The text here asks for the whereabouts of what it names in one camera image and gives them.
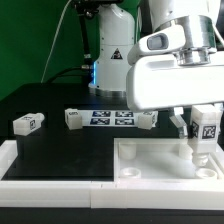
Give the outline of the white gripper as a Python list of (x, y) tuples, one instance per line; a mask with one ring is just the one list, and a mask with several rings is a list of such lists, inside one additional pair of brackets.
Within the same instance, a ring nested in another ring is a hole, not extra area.
[(141, 38), (127, 56), (128, 108), (133, 112), (172, 108), (169, 118), (180, 139), (188, 138), (182, 107), (217, 103), (219, 132), (224, 113), (220, 103), (224, 102), (224, 51), (211, 55), (207, 65), (181, 66), (175, 55), (185, 43), (184, 28), (174, 25)]

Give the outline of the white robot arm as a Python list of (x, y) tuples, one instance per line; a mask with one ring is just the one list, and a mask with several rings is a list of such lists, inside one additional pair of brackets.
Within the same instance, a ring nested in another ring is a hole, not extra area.
[(221, 0), (143, 0), (138, 19), (100, 7), (100, 55), (90, 89), (133, 112), (224, 103), (224, 52), (215, 37)]

